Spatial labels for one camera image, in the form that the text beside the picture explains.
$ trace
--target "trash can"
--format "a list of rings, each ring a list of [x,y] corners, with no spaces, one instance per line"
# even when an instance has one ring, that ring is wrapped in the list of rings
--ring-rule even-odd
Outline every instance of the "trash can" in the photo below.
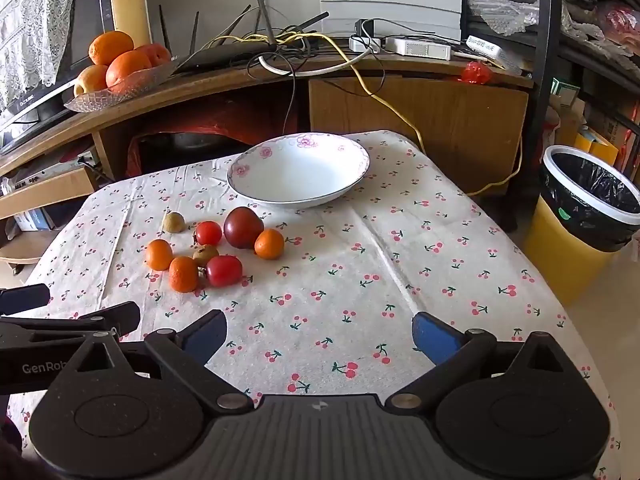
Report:
[[[590,153],[549,146],[524,253],[558,300],[575,300],[640,228],[640,192]]]

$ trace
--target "white rim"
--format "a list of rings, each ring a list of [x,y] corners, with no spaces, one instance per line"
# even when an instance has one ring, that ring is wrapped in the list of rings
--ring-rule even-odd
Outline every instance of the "white rim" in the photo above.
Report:
[[[273,139],[267,139],[267,140],[264,140],[263,142],[261,142],[260,144],[256,144],[255,146],[250,147],[248,150],[246,150],[246,152],[248,152],[249,150],[252,150],[254,148],[257,149],[260,146],[262,146],[263,144],[266,144],[267,142],[273,142],[275,140],[287,139],[287,137],[298,137],[300,135],[304,135],[304,134],[301,134],[301,133],[289,134],[289,135],[284,135],[284,136],[280,136],[280,137],[274,137]],[[228,170],[226,170],[226,182],[229,184],[229,187],[231,189],[233,189],[236,193],[240,194],[241,196],[244,196],[245,198],[250,198],[251,200],[257,200],[258,202],[262,202],[262,203],[265,203],[265,204],[271,204],[271,205],[291,205],[291,204],[304,205],[304,203],[306,203],[306,202],[314,202],[316,200],[320,200],[320,199],[326,198],[328,196],[331,196],[331,195],[334,195],[334,194],[337,194],[337,193],[346,193],[351,187],[356,186],[356,184],[359,183],[364,178],[364,176],[367,174],[367,171],[369,171],[369,167],[371,166],[371,157],[369,156],[369,152],[367,150],[365,150],[355,140],[350,139],[347,136],[338,136],[338,135],[335,135],[335,134],[329,134],[329,135],[332,135],[334,137],[340,137],[341,139],[348,140],[351,144],[354,144],[354,146],[356,148],[358,148],[362,153],[364,153],[364,155],[366,157],[366,160],[367,160],[367,167],[363,171],[360,172],[360,174],[356,178],[356,180],[352,184],[349,184],[348,186],[345,186],[342,189],[337,189],[334,192],[327,193],[327,194],[324,194],[324,195],[321,195],[321,196],[315,196],[313,198],[305,198],[304,200],[289,200],[287,202],[277,202],[277,201],[274,201],[274,200],[265,200],[265,199],[262,199],[262,198],[256,198],[255,196],[245,195],[241,191],[238,191],[236,189],[236,187],[234,186],[232,168],[233,168],[233,166],[234,166],[234,164],[236,162],[238,162],[242,157],[246,156],[246,152],[243,152],[240,155],[238,155],[236,160],[234,160],[231,163],[231,165],[229,165]]]
[[[543,162],[546,168],[551,173],[560,184],[565,186],[569,191],[571,191],[575,196],[589,204],[591,207],[597,209],[601,213],[618,220],[619,222],[629,224],[629,225],[640,225],[640,213],[628,213],[626,211],[622,211],[613,206],[610,206],[606,202],[603,202],[599,198],[593,196],[588,191],[584,190],[580,186],[578,186],[573,180],[571,180],[566,174],[558,168],[558,165],[554,162],[552,156],[556,153],[568,153],[569,155],[579,156],[580,158],[585,158],[594,164],[597,164],[604,170],[609,171],[609,173],[613,174],[620,182],[622,182],[626,188],[633,194],[636,201],[640,203],[640,191],[634,186],[631,181],[620,173],[615,168],[612,168],[606,162],[600,160],[596,156],[591,155],[591,153],[586,153],[576,148],[570,148],[569,146],[549,146],[545,150],[545,155],[543,157]]]

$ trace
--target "red tomato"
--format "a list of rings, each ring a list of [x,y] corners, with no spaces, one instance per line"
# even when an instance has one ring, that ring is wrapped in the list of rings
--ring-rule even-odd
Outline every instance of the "red tomato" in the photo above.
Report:
[[[235,256],[215,256],[207,263],[207,278],[213,286],[233,285],[242,279],[242,262]]]
[[[211,220],[200,222],[193,237],[200,245],[217,245],[222,238],[222,229]]]

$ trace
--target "wooden desk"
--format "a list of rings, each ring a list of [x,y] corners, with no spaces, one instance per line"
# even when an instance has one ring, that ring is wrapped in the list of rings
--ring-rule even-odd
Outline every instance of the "wooden desk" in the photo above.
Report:
[[[466,191],[478,189],[484,185],[478,186],[481,182],[501,180],[511,172],[526,109],[525,91],[532,88],[530,79],[493,69],[491,88],[484,88],[454,82],[466,67],[466,62],[390,55],[379,56],[379,59],[364,59],[357,68],[363,75],[373,72],[378,75],[382,64],[387,78],[381,96],[418,126],[428,155],[445,173],[459,169],[460,157],[467,165],[470,164],[468,178],[453,179],[459,186]],[[305,63],[304,70],[316,70],[340,62],[339,56],[317,56]],[[174,76],[143,96],[100,112],[78,114],[0,157],[0,176],[63,144],[92,136],[104,173],[120,179],[124,176],[131,136],[126,132],[127,121],[194,98],[282,80],[262,68],[255,68],[252,73],[259,79],[249,77],[244,69],[238,68]],[[359,88],[350,69],[332,73],[330,78],[351,91]],[[375,89],[378,81],[370,80],[370,89]],[[350,96],[319,80],[309,81],[309,97],[310,126],[315,131],[391,129],[417,140],[414,132],[391,111],[368,97]],[[478,142],[485,148],[479,150]],[[51,185],[50,181],[44,181],[38,184],[38,193],[25,193],[18,197],[20,200],[16,200],[15,194],[0,198],[0,218],[51,203],[49,198],[43,198],[52,196]],[[88,186],[83,179],[82,186],[65,186],[64,189],[56,188],[55,202],[89,194],[95,187]],[[26,238],[32,238],[33,244]],[[20,235],[0,248],[0,261],[37,261],[43,246],[46,248],[41,238],[40,233]]]

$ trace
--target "kiwi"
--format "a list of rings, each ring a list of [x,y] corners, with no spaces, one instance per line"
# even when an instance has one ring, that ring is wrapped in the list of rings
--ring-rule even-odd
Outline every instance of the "kiwi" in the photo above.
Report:
[[[213,245],[203,245],[195,250],[193,253],[193,260],[196,262],[197,266],[204,269],[207,267],[209,260],[216,256],[219,256],[218,250]]]
[[[162,220],[162,229],[168,233],[181,233],[187,228],[184,218],[180,213],[171,211],[164,215]]]

